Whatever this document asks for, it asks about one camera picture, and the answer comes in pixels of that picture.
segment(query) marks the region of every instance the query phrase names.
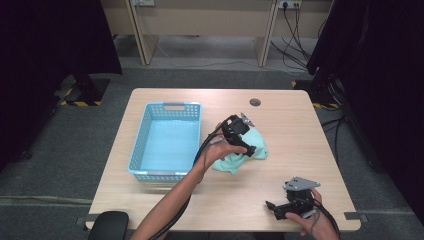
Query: black curtain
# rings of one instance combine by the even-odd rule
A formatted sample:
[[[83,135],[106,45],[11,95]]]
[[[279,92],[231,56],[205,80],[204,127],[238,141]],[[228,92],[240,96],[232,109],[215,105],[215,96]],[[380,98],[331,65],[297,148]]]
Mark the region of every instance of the black curtain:
[[[422,9],[420,0],[334,1],[308,70],[316,83],[340,79],[350,125],[424,223]]]
[[[121,74],[98,0],[0,3],[0,170],[30,145],[65,77]]]

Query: table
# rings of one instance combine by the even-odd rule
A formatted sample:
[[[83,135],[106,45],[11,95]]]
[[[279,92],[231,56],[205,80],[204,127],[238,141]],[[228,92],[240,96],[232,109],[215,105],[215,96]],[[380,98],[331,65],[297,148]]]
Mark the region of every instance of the table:
[[[259,99],[254,107],[251,99]],[[135,229],[166,189],[138,182],[127,164],[149,101],[195,101],[203,106],[202,141],[216,124],[232,114],[245,113],[263,135],[266,160],[247,160],[231,175],[210,169],[197,186],[190,204],[172,230],[188,231],[299,231],[291,221],[277,221],[265,205],[287,203],[282,185],[293,176],[318,181],[324,206],[340,230],[359,229],[355,212],[324,132],[309,97],[294,90],[135,89],[112,146],[89,215],[117,210],[127,212],[128,228]],[[87,222],[91,228],[93,222]]]

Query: hand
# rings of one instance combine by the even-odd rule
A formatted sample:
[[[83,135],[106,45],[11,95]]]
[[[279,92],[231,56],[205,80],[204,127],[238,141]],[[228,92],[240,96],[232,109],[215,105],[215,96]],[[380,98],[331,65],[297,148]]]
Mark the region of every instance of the hand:
[[[211,142],[214,142],[214,144],[210,144],[208,147],[206,147],[202,155],[199,157],[199,161],[198,161],[198,162],[203,162],[203,164],[205,165],[204,167],[206,169],[209,168],[216,160],[218,159],[223,160],[225,156],[231,153],[247,152],[247,149],[244,147],[233,146],[229,144],[225,140],[221,129],[219,129],[216,132],[216,137],[214,137]]]
[[[311,189],[314,199],[322,203],[321,194],[315,189]],[[298,223],[303,227],[300,235],[303,237],[307,233],[312,235],[315,239],[339,239],[336,231],[331,225],[328,218],[318,209],[317,213],[313,214],[309,219],[304,219],[295,213],[286,213],[286,218]]]

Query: human arm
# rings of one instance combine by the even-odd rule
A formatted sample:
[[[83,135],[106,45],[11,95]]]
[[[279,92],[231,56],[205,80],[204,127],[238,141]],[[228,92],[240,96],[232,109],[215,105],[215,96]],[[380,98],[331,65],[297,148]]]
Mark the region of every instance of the human arm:
[[[318,201],[319,204],[322,203],[321,194],[315,189],[311,189],[314,199]],[[333,228],[330,220],[317,209],[317,213],[313,214],[310,218],[304,219],[295,213],[286,213],[286,218],[292,220],[293,222],[298,223],[303,227],[300,235],[303,237],[307,233],[312,235],[316,240],[335,240],[339,239],[336,231]]]
[[[246,148],[233,146],[225,140],[220,140],[221,131],[201,153],[193,168],[181,179],[146,215],[134,234],[132,240],[149,239],[161,230],[177,214],[187,199],[191,196],[196,185],[202,180],[206,170],[218,159],[223,159],[230,153],[244,153]]]

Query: basket handle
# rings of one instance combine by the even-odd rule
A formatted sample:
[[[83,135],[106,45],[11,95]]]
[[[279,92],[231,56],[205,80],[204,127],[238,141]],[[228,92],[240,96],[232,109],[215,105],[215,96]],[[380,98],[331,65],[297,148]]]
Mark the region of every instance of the basket handle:
[[[163,102],[163,107],[168,111],[185,110],[185,102]]]
[[[147,175],[150,175],[150,176],[181,176],[181,175],[186,175],[186,173],[173,172],[173,171],[148,171]]]

